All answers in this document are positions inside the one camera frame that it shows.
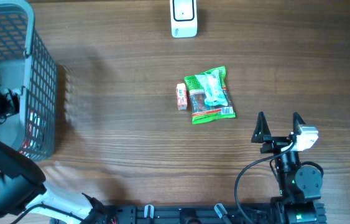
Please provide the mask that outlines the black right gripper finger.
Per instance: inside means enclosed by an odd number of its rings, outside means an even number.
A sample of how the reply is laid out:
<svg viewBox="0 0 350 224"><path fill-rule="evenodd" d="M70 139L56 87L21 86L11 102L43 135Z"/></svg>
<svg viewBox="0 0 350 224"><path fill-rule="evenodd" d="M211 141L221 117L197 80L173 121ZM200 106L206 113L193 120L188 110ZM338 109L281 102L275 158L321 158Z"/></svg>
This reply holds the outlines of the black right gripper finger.
<svg viewBox="0 0 350 224"><path fill-rule="evenodd" d="M256 122L256 127L253 132L251 142L252 143L264 143L271 140L271 133L265 114L263 111L259 112Z"/></svg>
<svg viewBox="0 0 350 224"><path fill-rule="evenodd" d="M293 133L294 134L300 134L301 130L300 127L305 125L304 120L302 117L299 115L298 112L293 113Z"/></svg>

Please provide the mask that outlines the green snack bag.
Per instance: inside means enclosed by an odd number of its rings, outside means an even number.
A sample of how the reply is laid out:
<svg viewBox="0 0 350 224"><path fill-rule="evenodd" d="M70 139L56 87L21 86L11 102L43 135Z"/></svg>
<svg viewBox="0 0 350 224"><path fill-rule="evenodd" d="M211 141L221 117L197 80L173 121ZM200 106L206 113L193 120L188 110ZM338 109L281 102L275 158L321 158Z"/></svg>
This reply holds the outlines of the green snack bag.
<svg viewBox="0 0 350 224"><path fill-rule="evenodd" d="M236 117L225 78L225 66L184 78L191 103L192 124Z"/></svg>

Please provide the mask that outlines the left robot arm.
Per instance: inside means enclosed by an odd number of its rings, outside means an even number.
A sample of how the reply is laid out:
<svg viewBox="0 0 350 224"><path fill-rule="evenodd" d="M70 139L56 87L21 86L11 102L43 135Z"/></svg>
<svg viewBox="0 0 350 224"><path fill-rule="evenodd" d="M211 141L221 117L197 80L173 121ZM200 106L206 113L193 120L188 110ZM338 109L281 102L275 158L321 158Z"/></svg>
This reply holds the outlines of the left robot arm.
<svg viewBox="0 0 350 224"><path fill-rule="evenodd" d="M99 200L48 183L35 162L0 141L0 218L15 215L17 223L29 213L64 223L109 220L109 212Z"/></svg>

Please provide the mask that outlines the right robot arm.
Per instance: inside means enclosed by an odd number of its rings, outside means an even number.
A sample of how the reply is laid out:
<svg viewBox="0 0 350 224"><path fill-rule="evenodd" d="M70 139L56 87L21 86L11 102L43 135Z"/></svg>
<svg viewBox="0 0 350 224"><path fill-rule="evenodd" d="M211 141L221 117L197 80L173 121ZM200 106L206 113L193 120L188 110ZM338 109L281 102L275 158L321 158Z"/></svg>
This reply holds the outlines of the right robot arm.
<svg viewBox="0 0 350 224"><path fill-rule="evenodd" d="M270 168L279 184L280 196L270 200L274 223L318 223L315 201L321 198L324 171L315 162L301 162L299 153L310 149L319 131L293 114L293 130L288 136L273 136L264 113L257 116L251 142L261 143L262 154L273 155Z"/></svg>

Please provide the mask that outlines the small red candy pack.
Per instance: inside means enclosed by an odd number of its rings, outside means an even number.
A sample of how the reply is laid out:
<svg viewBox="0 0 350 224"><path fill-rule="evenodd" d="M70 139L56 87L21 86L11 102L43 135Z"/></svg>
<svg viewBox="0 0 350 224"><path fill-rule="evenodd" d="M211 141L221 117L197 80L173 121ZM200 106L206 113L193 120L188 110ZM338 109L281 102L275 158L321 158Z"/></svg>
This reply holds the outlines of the small red candy pack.
<svg viewBox="0 0 350 224"><path fill-rule="evenodd" d="M187 88L184 83L178 83L176 86L177 106L179 110L186 110L188 106Z"/></svg>

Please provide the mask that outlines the teal white tissue pack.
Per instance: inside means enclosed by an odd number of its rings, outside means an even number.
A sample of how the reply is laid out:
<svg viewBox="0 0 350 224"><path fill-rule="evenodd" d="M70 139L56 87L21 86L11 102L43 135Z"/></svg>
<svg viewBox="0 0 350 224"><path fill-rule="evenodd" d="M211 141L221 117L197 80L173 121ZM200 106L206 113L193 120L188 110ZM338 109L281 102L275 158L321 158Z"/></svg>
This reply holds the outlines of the teal white tissue pack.
<svg viewBox="0 0 350 224"><path fill-rule="evenodd" d="M228 101L224 95L221 85L220 70L214 69L211 72L195 75L199 84L205 92L205 104L208 106L227 106Z"/></svg>

